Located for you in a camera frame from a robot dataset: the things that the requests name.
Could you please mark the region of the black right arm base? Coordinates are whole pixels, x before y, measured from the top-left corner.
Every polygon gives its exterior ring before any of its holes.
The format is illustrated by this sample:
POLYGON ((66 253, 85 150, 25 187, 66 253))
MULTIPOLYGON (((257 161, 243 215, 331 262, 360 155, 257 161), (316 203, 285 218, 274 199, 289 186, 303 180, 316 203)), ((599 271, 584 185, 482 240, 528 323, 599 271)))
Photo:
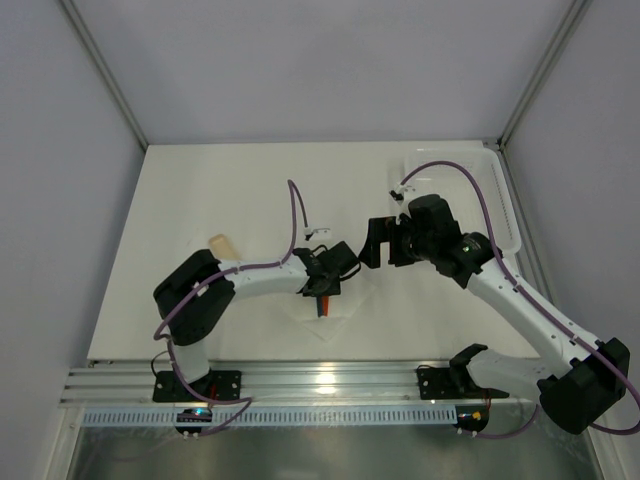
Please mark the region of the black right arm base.
POLYGON ((422 400, 508 398, 507 392, 479 387, 467 370, 471 360, 487 349, 486 345, 472 344, 450 359, 445 367, 419 365, 415 372, 420 398, 422 400))

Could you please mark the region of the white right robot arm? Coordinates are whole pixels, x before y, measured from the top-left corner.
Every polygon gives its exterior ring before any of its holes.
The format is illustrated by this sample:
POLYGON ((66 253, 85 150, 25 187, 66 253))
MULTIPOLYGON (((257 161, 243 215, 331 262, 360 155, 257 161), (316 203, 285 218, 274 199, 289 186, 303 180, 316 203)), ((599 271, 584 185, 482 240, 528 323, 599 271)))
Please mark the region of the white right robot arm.
POLYGON ((474 344, 451 359, 453 373, 477 387, 536 402, 574 435, 631 391, 627 346, 617 338, 600 340, 530 291, 489 237, 461 231, 445 199, 420 196, 402 207, 399 216, 369 219, 360 260, 371 269, 380 267, 380 248, 388 244, 388 262, 395 267, 430 262, 494 309, 539 355, 516 358, 474 344))

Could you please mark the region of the beige utensil case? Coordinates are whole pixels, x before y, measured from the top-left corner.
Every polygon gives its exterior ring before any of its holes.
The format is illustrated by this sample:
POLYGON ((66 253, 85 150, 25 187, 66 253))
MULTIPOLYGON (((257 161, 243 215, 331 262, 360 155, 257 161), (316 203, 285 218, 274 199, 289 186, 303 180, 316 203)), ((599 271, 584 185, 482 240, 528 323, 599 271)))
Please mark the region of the beige utensil case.
POLYGON ((208 246, 213 256, 219 260, 239 261, 241 256, 231 240, 224 234, 217 234, 208 240, 208 246))

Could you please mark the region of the aluminium frame post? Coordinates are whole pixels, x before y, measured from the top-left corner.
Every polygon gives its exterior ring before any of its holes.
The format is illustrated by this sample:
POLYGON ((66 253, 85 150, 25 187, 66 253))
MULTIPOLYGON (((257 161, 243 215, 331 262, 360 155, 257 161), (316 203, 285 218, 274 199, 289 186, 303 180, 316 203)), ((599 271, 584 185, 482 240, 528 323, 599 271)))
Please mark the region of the aluminium frame post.
POLYGON ((136 139, 140 148, 146 152, 149 148, 149 141, 138 122, 129 102, 126 99, 117 79, 111 71, 98 43, 96 42, 89 26, 75 1, 57 1, 62 13, 67 19, 71 29, 76 35, 79 43, 84 49, 88 59, 96 70, 102 84, 106 88, 111 100, 114 102, 127 128, 136 139))
POLYGON ((569 3, 497 140, 500 151, 504 151, 513 140, 592 4, 591 0, 569 3))

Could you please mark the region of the aluminium front rail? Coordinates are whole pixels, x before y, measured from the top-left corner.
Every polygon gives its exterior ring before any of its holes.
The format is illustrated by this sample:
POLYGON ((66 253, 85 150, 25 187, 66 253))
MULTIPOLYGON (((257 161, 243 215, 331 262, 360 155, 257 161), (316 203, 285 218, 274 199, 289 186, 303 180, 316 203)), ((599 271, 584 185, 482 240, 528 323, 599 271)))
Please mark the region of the aluminium front rail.
MULTIPOLYGON (((240 394, 262 406, 418 403, 417 369, 445 361, 213 361, 214 370, 239 370, 240 394)), ((97 362, 69 371, 60 403, 149 404, 154 375, 149 361, 97 362)))

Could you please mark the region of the right aluminium frame post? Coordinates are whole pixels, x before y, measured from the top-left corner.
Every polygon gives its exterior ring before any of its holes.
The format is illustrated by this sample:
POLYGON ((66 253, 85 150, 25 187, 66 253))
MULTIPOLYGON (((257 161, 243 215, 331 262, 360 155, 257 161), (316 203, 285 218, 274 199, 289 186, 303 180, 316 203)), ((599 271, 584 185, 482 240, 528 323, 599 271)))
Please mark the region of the right aluminium frame post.
POLYGON ((592 4, 591 0, 569 3, 497 140, 500 151, 504 151, 513 140, 592 4))

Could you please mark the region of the left aluminium frame post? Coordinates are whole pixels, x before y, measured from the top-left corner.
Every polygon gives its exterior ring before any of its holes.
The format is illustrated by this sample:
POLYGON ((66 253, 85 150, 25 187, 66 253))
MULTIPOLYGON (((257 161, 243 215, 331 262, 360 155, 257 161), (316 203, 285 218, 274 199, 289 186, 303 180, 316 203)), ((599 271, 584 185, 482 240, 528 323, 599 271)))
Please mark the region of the left aluminium frame post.
POLYGON ((111 71, 98 43, 96 42, 89 26, 75 1, 57 1, 62 13, 67 19, 71 29, 76 35, 79 43, 84 49, 88 59, 96 70, 102 84, 106 88, 111 100, 114 102, 127 128, 136 139, 140 148, 146 152, 149 148, 149 141, 138 122, 129 102, 126 99, 117 79, 111 71))

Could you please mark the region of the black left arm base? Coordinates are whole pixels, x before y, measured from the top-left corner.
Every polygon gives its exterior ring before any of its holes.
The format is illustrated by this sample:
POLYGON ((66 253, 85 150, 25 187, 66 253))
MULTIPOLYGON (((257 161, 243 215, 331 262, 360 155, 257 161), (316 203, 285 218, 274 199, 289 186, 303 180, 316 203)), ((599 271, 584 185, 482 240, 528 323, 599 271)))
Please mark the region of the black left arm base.
POLYGON ((239 370, 210 370, 200 380, 190 384, 197 396, 192 395, 180 382, 172 369, 158 371, 156 360, 165 354, 161 352, 150 361, 154 375, 154 391, 152 399, 156 403, 185 403, 199 401, 206 397, 217 402, 231 402, 240 399, 242 372, 239 370))

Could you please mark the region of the white perforated plastic basket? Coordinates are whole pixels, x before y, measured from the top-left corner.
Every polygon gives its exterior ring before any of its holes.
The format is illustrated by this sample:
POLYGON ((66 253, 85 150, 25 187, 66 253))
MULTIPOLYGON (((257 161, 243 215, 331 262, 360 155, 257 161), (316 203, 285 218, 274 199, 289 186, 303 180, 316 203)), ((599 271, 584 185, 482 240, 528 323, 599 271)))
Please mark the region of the white perforated plastic basket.
POLYGON ((521 248, 521 236, 507 183, 497 154, 480 145, 425 147, 408 153, 404 174, 433 163, 412 176, 409 192, 444 198, 464 232, 487 234, 489 216, 498 248, 511 257, 521 248))

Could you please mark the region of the orange plastic spoon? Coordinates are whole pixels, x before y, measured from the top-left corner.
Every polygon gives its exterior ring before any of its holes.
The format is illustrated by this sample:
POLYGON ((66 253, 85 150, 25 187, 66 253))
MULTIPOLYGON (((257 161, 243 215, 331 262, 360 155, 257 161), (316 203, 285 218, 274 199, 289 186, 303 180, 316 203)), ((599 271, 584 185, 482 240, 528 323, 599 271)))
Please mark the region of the orange plastic spoon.
POLYGON ((330 306, 330 297, 329 296, 324 296, 322 298, 322 309, 323 309, 323 316, 328 317, 329 316, 329 306, 330 306))

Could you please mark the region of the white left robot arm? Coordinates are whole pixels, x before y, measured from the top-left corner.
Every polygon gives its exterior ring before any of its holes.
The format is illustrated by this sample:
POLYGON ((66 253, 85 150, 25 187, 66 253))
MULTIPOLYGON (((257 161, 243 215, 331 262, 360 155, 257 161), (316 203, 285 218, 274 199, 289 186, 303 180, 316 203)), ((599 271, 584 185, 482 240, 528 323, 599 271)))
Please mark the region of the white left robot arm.
POLYGON ((360 269, 343 241, 331 248, 292 248, 266 263, 221 260, 198 250, 153 291, 162 319, 154 338, 168 342, 176 377, 192 384, 209 374, 204 340, 232 303, 271 294, 337 296, 341 283, 360 269))

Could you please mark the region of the white paper napkin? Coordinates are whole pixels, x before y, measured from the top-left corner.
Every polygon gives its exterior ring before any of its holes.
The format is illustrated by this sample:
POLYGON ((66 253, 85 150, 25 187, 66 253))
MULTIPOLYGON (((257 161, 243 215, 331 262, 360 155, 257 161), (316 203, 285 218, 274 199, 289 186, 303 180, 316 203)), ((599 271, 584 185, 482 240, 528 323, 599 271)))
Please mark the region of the white paper napkin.
POLYGON ((317 317, 316 298, 279 294, 275 303, 298 325, 327 342, 353 317, 376 287, 356 278, 341 285, 341 294, 330 296, 329 316, 317 317))

